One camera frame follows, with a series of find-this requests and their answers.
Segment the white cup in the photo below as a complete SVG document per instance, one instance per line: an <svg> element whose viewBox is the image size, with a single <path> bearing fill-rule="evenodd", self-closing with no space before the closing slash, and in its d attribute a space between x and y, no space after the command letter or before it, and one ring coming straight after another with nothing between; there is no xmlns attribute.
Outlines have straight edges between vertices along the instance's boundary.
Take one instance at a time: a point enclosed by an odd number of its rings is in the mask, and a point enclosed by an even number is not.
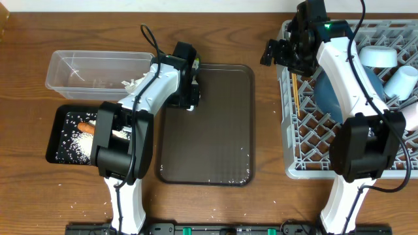
<svg viewBox="0 0 418 235"><path fill-rule="evenodd" d="M385 85L385 93L390 98L399 96L400 101L408 99L418 82L418 70L412 66L402 66Z"/></svg>
<svg viewBox="0 0 418 235"><path fill-rule="evenodd" d="M404 114L406 120L405 130L418 130L418 102L401 109L401 112Z"/></svg>

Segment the wood grain surface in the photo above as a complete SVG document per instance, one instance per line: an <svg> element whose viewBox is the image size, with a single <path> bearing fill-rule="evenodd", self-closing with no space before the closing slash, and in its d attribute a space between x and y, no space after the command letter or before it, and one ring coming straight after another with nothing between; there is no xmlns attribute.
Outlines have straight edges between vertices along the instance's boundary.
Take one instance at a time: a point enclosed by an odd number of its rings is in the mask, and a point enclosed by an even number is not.
<svg viewBox="0 0 418 235"><path fill-rule="evenodd" d="M358 14L330 16L359 18ZM293 14L11 14L0 43L0 234L63 234L69 223L110 220L109 192L95 167L54 165L45 160L56 109L62 104L87 102L66 100L46 89L44 83L56 50L154 53L140 34L141 23L151 27L163 51L171 52L182 40L196 47L204 63L251 67L255 73L256 102L253 181L242 188L167 185L150 170L142 186L147 216L177 223L280 225L286 219L313 223L327 203L332 180L291 180L285 175L276 70L259 64L266 41L275 38L283 21L292 17ZM369 14L366 18L418 15ZM400 182L379 180L377 185L390 188ZM357 223L389 224L395 234L416 234L417 198L417 180L411 180L400 193L370 192Z"/></svg>

